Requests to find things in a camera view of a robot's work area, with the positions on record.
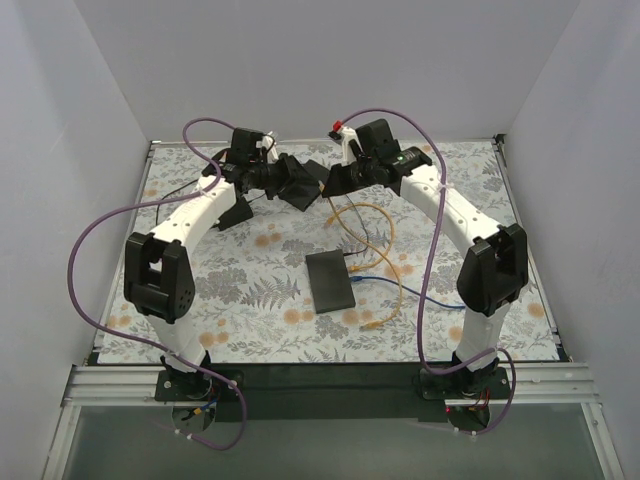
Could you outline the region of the black network switch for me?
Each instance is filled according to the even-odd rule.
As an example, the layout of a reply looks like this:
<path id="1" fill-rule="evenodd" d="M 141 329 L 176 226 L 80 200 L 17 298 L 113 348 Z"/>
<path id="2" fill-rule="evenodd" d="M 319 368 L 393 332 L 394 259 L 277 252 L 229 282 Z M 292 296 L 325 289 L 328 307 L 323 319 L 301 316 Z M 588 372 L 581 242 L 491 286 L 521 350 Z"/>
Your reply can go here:
<path id="1" fill-rule="evenodd" d="M 321 194 L 321 186 L 329 177 L 329 170 L 320 163 L 309 160 L 294 168 L 295 176 L 279 198 L 304 212 Z"/>
<path id="2" fill-rule="evenodd" d="M 355 307 L 356 300 L 341 249 L 307 255 L 305 263 L 316 314 Z"/>

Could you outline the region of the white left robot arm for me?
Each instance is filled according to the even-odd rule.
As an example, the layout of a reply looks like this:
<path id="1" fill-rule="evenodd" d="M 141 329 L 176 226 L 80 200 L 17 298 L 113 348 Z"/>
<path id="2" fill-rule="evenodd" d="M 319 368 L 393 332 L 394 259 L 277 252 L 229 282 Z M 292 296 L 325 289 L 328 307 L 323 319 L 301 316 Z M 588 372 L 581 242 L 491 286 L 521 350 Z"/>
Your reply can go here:
<path id="1" fill-rule="evenodd" d="M 201 399 L 211 381 L 199 367 L 209 355 L 189 310 L 196 296 L 190 257 L 214 226 L 230 228 L 251 218 L 244 195 L 252 189 L 300 211 L 320 195 L 329 171 L 309 160 L 281 154 L 270 163 L 258 154 L 236 157 L 230 149 L 213 156 L 197 180 L 195 198 L 182 203 L 146 234 L 134 232 L 125 245 L 124 297 L 152 326 L 167 348 L 161 359 L 171 384 L 190 399 Z"/>

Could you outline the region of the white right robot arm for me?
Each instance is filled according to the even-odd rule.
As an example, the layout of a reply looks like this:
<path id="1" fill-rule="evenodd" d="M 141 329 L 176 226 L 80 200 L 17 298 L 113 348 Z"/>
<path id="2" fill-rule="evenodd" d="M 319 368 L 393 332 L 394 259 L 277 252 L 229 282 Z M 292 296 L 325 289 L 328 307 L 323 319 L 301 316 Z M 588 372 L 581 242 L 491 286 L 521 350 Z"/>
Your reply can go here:
<path id="1" fill-rule="evenodd" d="M 444 172 L 417 147 L 361 149 L 347 141 L 344 159 L 335 164 L 322 192 L 329 198 L 369 186 L 392 189 L 421 210 L 463 257 L 456 288 L 464 303 L 461 339 L 451 365 L 431 369 L 448 379 L 453 389 L 470 393 L 494 374 L 504 319 L 529 281 L 525 230 L 517 223 L 504 226 L 480 212 L 445 180 Z"/>

